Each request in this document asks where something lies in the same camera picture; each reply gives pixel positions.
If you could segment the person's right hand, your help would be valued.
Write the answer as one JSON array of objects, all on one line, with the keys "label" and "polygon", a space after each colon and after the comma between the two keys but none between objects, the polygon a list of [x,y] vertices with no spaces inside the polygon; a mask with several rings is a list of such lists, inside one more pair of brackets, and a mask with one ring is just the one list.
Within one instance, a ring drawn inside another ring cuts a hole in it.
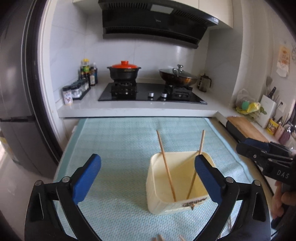
[{"label": "person's right hand", "polygon": [[296,193],[295,192],[281,192],[280,181],[275,182],[276,191],[272,198],[271,216],[273,219],[281,217],[284,213],[283,204],[295,206],[296,204]]}]

